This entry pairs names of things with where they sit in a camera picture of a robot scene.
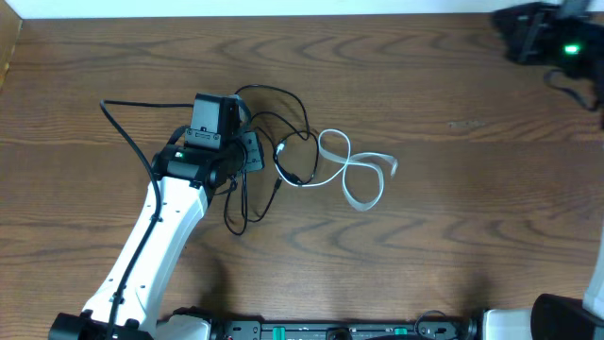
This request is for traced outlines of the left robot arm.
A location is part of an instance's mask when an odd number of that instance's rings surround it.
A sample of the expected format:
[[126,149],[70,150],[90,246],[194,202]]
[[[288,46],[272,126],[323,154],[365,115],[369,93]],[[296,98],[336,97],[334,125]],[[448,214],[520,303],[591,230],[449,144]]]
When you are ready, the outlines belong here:
[[194,227],[217,188],[249,170],[258,140],[249,108],[236,94],[200,93],[189,125],[152,161],[140,216],[123,250],[78,315],[57,315],[51,339],[211,339],[202,316],[174,314],[160,322],[167,284]]

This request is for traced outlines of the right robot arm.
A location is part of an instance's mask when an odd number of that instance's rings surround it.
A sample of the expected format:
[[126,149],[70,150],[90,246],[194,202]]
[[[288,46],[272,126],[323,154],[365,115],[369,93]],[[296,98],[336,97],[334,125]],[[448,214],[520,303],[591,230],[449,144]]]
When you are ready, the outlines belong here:
[[[603,112],[603,26],[592,22],[590,0],[559,5],[532,2],[492,13],[506,58],[550,66],[544,83],[589,112]],[[529,309],[488,310],[468,331],[473,339],[585,339],[603,337],[603,247],[583,298],[541,294]]]

